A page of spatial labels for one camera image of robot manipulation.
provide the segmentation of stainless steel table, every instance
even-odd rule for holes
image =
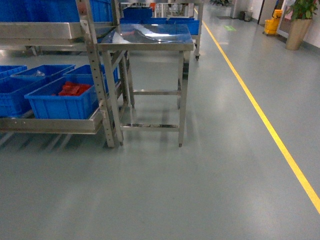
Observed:
[[[114,125],[117,138],[123,144],[122,131],[170,131],[178,132],[179,147],[182,146],[185,131],[186,103],[188,90],[190,51],[194,49],[192,37],[188,27],[184,24],[121,24],[115,27],[107,36],[97,44],[102,52],[107,84],[109,88],[110,102],[113,112]],[[129,52],[127,51],[178,51],[178,84],[177,90],[133,90]],[[130,103],[135,107],[134,95],[177,95],[179,109],[179,125],[166,124],[121,124],[121,114],[118,109],[116,86],[113,70],[116,67],[119,56],[112,56],[112,52],[118,51],[125,54],[123,62],[124,81],[128,85]]]

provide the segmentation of trash can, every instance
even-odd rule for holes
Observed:
[[[252,11],[245,11],[244,12],[244,21],[250,22],[252,19]]]

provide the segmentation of floor stripe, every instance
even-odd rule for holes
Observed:
[[[236,79],[240,83],[240,85],[243,88],[245,94],[249,98],[249,100],[252,103],[253,107],[255,108],[256,112],[259,114],[259,116],[262,119],[264,125],[266,126],[266,128],[269,131],[269,133],[271,134],[271,136],[272,136],[273,140],[275,141],[276,145],[278,146],[278,148],[280,149],[281,153],[283,154],[285,160],[287,161],[287,163],[291,167],[291,169],[294,172],[296,178],[299,180],[300,184],[302,185],[302,187],[305,190],[306,194],[309,196],[309,198],[310,198],[311,202],[313,203],[314,207],[316,208],[316,210],[320,214],[320,198],[318,197],[317,193],[312,188],[312,186],[308,182],[308,180],[305,177],[305,175],[303,174],[303,172],[300,170],[298,164],[296,163],[294,158],[291,156],[291,154],[288,151],[288,149],[286,148],[285,144],[280,139],[280,137],[277,134],[276,130],[271,125],[271,123],[268,120],[268,118],[266,117],[265,113],[262,111],[261,107],[258,105],[258,103],[255,100],[254,96],[251,94],[251,92],[249,91],[249,89],[246,86],[245,82],[242,80],[242,78],[240,77],[239,73],[236,71],[235,67],[232,65],[231,61],[229,60],[229,58],[227,57],[226,53],[221,48],[220,44],[218,43],[218,41],[216,40],[216,38],[214,37],[214,35],[210,31],[210,29],[207,26],[207,24],[204,21],[202,21],[202,24],[204,25],[204,27],[206,28],[206,30],[210,34],[210,36],[211,36],[212,40],[214,41],[215,45],[217,46],[217,48],[219,49],[220,53],[224,57],[225,61],[228,63],[230,69],[232,70],[232,72],[235,75]]]

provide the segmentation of blue bin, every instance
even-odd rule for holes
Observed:
[[[142,24],[166,24],[167,18],[165,17],[152,17],[148,19],[143,19]]]
[[[92,85],[80,96],[59,96],[66,81]],[[92,77],[62,77],[27,95],[37,119],[88,119],[98,108]]]
[[[64,64],[64,65],[41,65],[35,68],[22,71],[20,73],[12,75],[15,78],[21,79],[34,79],[43,77],[44,74],[46,83],[61,78],[66,72],[74,69],[76,65]]]
[[[34,11],[34,18],[44,22],[64,23],[79,22],[79,14],[75,0],[29,0],[31,4],[40,5],[39,11]],[[92,17],[95,22],[112,22],[112,7],[110,0],[90,0]]]
[[[7,77],[0,80],[0,117],[16,118],[31,110],[24,95],[44,86],[46,79],[37,77],[21,79]]]
[[[172,22],[172,21],[194,21],[195,18],[194,17],[170,17],[168,19],[168,22]]]
[[[194,18],[186,17],[171,17],[168,21],[168,24],[186,24],[188,26],[189,32],[191,35],[198,35],[199,33],[199,20]]]
[[[17,74],[27,69],[24,65],[7,65],[0,66],[0,79],[9,77],[12,74]]]
[[[126,19],[143,20],[152,17],[151,7],[127,7],[123,9],[123,15]]]
[[[102,70],[102,73],[104,76],[104,85],[106,87],[106,92],[109,92],[107,78],[106,78],[106,72],[105,72],[105,68],[103,65],[101,66],[101,70]],[[67,73],[64,74],[64,76],[66,78],[70,78],[71,80],[78,79],[78,78],[88,78],[88,77],[92,78],[92,72],[91,72],[90,65],[83,65],[83,66],[78,67],[74,70],[68,71]],[[114,82],[117,83],[119,81],[118,68],[116,68],[113,71],[113,77],[114,77]]]
[[[120,18],[120,24],[141,24],[140,19]]]
[[[0,22],[28,22],[25,0],[0,0]]]

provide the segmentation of gray epoxy floor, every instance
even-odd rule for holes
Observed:
[[[319,194],[319,56],[285,50],[253,22],[215,17],[229,10],[207,5],[204,21]],[[0,59],[30,68],[87,61]],[[174,55],[133,52],[131,64],[137,89],[176,87]],[[102,131],[52,150],[54,134],[2,145],[0,239],[320,239],[319,213],[205,28],[190,71],[182,148],[177,133],[125,132],[124,147],[108,149]],[[136,97],[139,122],[177,117],[174,97]]]

